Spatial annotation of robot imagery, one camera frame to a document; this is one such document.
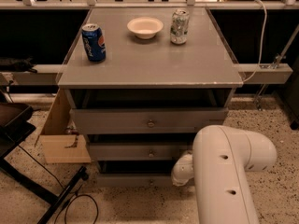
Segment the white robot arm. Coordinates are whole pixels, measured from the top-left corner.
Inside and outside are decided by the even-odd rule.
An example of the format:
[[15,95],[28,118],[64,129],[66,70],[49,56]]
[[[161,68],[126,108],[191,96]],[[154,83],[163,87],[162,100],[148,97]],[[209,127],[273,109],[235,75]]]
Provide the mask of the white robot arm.
[[172,183],[194,181],[199,224],[259,224],[246,172],[275,164],[277,150],[261,133],[206,126],[171,172]]

